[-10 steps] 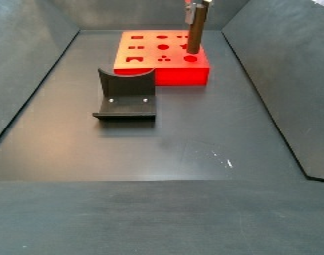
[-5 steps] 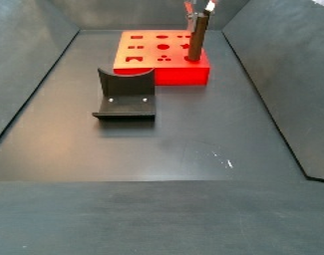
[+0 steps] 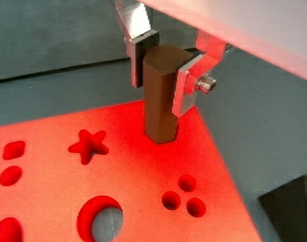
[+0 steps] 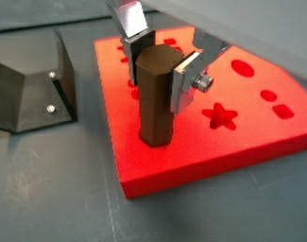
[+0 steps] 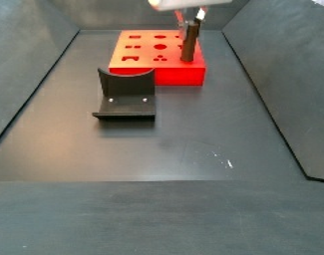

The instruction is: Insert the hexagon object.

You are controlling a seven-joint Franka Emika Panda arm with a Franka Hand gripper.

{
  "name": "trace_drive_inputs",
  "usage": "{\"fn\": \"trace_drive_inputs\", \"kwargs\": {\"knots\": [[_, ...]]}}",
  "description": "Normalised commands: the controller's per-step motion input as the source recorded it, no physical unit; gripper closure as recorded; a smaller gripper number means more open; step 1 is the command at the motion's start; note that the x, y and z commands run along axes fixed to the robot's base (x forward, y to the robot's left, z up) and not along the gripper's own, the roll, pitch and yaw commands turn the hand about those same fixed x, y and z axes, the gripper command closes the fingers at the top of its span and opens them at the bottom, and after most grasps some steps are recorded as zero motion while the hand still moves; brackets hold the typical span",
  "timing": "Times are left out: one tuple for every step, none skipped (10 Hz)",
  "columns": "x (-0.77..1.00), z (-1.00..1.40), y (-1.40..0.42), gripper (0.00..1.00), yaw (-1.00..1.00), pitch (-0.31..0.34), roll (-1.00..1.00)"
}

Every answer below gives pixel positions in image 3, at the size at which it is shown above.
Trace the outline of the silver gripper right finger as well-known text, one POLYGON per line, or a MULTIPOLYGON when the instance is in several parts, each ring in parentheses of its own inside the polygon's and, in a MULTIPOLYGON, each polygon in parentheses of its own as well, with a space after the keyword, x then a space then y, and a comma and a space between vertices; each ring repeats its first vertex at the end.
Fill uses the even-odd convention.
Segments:
POLYGON ((195 105, 194 92, 210 93, 217 80, 210 76, 213 68, 223 58, 227 43, 202 30, 198 33, 197 48, 201 54, 178 70, 178 82, 173 113, 181 117, 195 105))

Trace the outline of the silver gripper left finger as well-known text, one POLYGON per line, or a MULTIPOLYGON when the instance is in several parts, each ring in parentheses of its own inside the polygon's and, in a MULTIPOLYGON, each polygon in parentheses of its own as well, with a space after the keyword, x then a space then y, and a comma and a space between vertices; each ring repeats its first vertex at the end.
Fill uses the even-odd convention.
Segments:
POLYGON ((130 57, 131 84, 139 88, 143 86, 143 59, 149 49, 159 44, 159 33, 151 27, 143 3, 135 0, 114 0, 114 6, 130 57))

